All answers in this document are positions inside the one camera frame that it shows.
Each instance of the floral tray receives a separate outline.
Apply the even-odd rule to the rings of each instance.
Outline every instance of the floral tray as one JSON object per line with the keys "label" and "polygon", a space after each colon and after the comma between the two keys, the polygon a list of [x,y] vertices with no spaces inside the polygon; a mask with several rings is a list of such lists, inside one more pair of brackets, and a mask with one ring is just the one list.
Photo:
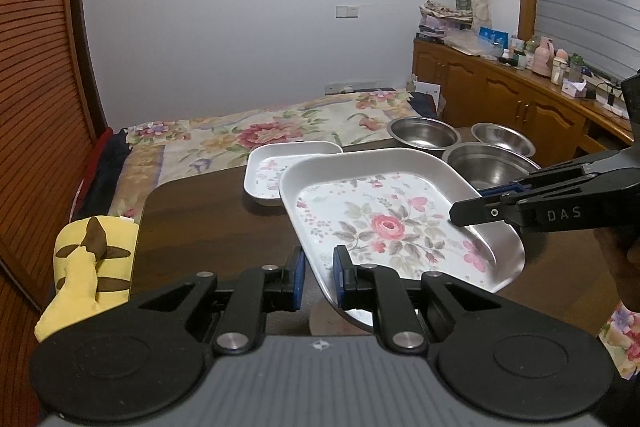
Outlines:
{"label": "floral tray", "polygon": [[282,204],[278,184],[288,167],[304,158],[342,152],[342,148],[327,141],[272,143],[254,149],[244,172],[244,190],[254,200],[266,206]]}
{"label": "floral tray", "polygon": [[[509,225],[461,229],[449,222],[451,202],[478,193],[424,152],[394,148],[305,159],[284,172],[280,196],[334,307],[336,245],[346,245],[355,264],[390,266],[406,279],[438,270],[493,292],[524,267],[522,242]],[[371,324],[366,311],[349,314]]]}

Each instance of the silver bolt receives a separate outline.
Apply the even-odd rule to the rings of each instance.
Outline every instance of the silver bolt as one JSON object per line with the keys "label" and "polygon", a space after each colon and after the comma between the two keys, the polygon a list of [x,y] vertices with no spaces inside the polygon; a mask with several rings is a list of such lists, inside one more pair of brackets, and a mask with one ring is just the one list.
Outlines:
{"label": "silver bolt", "polygon": [[249,339],[242,333],[231,331],[230,333],[222,333],[222,335],[216,339],[216,342],[225,349],[240,349],[248,344]]}
{"label": "silver bolt", "polygon": [[396,333],[392,340],[396,346],[413,349],[424,342],[424,337],[415,331],[401,331],[400,333]]}

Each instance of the metal bowl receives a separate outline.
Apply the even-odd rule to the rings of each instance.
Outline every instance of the metal bowl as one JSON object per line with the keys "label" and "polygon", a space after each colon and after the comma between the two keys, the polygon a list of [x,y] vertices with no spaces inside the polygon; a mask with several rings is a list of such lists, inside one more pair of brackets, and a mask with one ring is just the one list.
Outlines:
{"label": "metal bowl", "polygon": [[442,159],[476,190],[506,185],[540,169],[529,158],[488,143],[460,143]]}
{"label": "metal bowl", "polygon": [[527,158],[536,153],[536,148],[529,138],[497,123],[476,123],[471,128],[471,134],[479,142],[497,145]]}
{"label": "metal bowl", "polygon": [[387,132],[404,145],[442,157],[452,145],[460,142],[460,133],[440,120],[406,116],[386,126]]}

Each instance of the red fabric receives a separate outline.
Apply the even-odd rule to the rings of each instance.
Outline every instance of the red fabric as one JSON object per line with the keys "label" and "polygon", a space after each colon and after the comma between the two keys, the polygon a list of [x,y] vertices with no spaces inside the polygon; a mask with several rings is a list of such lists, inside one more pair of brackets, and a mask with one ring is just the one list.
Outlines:
{"label": "red fabric", "polygon": [[98,141],[94,145],[94,149],[89,155],[89,160],[87,161],[86,168],[84,169],[84,177],[82,178],[82,187],[80,188],[80,193],[78,194],[74,211],[76,211],[76,208],[80,208],[82,203],[84,203],[84,198],[86,197],[87,192],[89,192],[91,183],[94,181],[95,169],[98,167],[100,155],[111,136],[113,136],[113,129],[111,127],[107,127],[104,133],[102,133],[98,138]]}

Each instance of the tray rim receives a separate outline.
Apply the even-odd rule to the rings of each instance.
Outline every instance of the tray rim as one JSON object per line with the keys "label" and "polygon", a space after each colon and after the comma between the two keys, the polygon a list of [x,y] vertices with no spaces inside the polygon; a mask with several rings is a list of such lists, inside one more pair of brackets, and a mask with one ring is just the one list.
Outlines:
{"label": "tray rim", "polygon": [[[357,325],[366,330],[370,330],[370,326],[366,323],[361,322],[357,318],[350,315],[349,312],[344,312],[340,310],[337,306],[337,302],[335,301],[335,295],[332,293],[333,289],[329,289],[327,285],[324,283],[324,280],[319,275],[324,271],[324,267],[319,269],[315,260],[309,256],[307,252],[314,250],[313,243],[309,240],[308,235],[305,232],[305,229],[302,225],[302,222],[299,220],[298,214],[296,212],[296,202],[298,199],[298,195],[302,190],[311,186],[322,183],[330,183],[355,177],[364,177],[364,176],[374,176],[376,174],[388,174],[390,169],[377,168],[377,165],[380,161],[376,161],[376,156],[379,156],[379,160],[385,159],[385,161],[396,161],[398,163],[398,168],[395,172],[404,172],[407,174],[414,174],[416,176],[420,176],[421,178],[429,181],[431,184],[434,184],[436,188],[440,191],[440,193],[450,202],[468,199],[473,197],[479,197],[478,191],[476,191],[460,174],[458,174],[450,165],[442,161],[440,158],[433,156],[429,153],[408,149],[408,148],[389,148],[389,149],[375,149],[369,151],[357,151],[357,152],[346,152],[335,157],[333,155],[324,155],[324,156],[316,156],[313,158],[306,158],[300,160],[300,162],[295,165],[290,166],[283,172],[280,178],[279,192],[280,197],[282,199],[282,204],[285,207],[287,214],[289,216],[289,220],[293,226],[296,235],[298,236],[298,240],[302,245],[303,250],[305,251],[306,259],[309,262],[309,266],[322,290],[322,294],[324,297],[330,302],[331,306],[344,318],[346,318],[349,322]],[[416,172],[416,169],[410,169],[407,167],[402,167],[402,158],[411,158],[414,161],[422,161],[424,162],[424,170],[422,172]],[[340,176],[331,175],[332,169],[329,166],[323,166],[322,168],[316,168],[315,172],[319,173],[316,179],[313,181],[307,181],[301,184],[299,180],[296,179],[297,176],[300,176],[301,173],[308,173],[310,171],[309,167],[313,166],[313,163],[332,163],[335,165],[343,165],[346,163],[348,167],[353,169],[353,165],[356,162],[361,161],[362,167],[358,173],[353,173],[353,171],[347,172],[344,171]],[[449,176],[452,176],[455,181],[459,183],[459,188],[457,192],[459,192],[459,197],[451,198],[449,194],[445,193],[438,187],[434,180],[430,178],[430,171],[433,171],[433,167],[444,170]],[[524,245],[522,244],[522,240],[520,236],[516,233],[516,231],[510,225],[507,225],[503,221],[493,222],[493,223],[483,223],[481,225],[474,225],[472,227],[465,227],[468,229],[475,229],[476,233],[482,238],[482,240],[487,244],[490,248],[494,259],[495,264],[498,265],[497,254],[494,251],[494,248],[490,244],[490,242],[486,238],[486,234],[489,235],[504,235],[505,240],[512,241],[513,246],[515,248],[515,252],[512,253],[514,257],[514,261],[511,262],[511,269],[507,267],[507,274],[505,277],[501,279],[499,283],[497,283],[492,288],[488,289],[488,291],[495,293],[500,289],[504,288],[511,282],[513,282],[522,270],[524,269],[525,264],[525,251]]]}
{"label": "tray rim", "polygon": [[[299,154],[296,154],[295,151],[299,149],[308,149],[308,152],[300,152]],[[328,140],[303,140],[299,142],[268,143],[266,145],[262,145],[255,148],[249,153],[249,158],[247,158],[246,162],[246,169],[244,170],[244,181],[242,181],[242,187],[244,188],[244,191],[249,194],[249,196],[257,201],[257,203],[263,204],[265,206],[280,205],[282,204],[282,202],[279,195],[276,198],[263,198],[261,196],[257,196],[255,192],[253,192],[253,187],[249,186],[251,184],[248,183],[248,181],[249,179],[255,179],[255,173],[257,171],[258,165],[260,165],[261,162],[265,161],[268,158],[278,158],[281,156],[302,156],[307,154],[328,155],[342,152],[342,147],[340,147],[337,143],[329,142]]]}

